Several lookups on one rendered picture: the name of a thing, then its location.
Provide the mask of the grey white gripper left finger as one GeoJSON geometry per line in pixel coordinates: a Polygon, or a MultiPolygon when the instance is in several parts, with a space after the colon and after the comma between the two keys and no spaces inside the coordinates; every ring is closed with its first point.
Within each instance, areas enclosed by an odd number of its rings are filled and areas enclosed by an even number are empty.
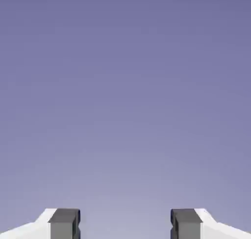
{"type": "Polygon", "coordinates": [[[0,233],[0,239],[81,239],[80,209],[46,208],[30,223],[0,233]]]}

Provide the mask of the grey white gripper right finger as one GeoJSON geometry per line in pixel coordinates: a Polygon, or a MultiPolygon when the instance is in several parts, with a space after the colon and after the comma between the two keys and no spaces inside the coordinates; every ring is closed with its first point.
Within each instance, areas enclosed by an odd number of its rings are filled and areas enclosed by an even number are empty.
{"type": "Polygon", "coordinates": [[[216,221],[204,208],[171,209],[170,239],[251,239],[251,233],[216,221]]]}

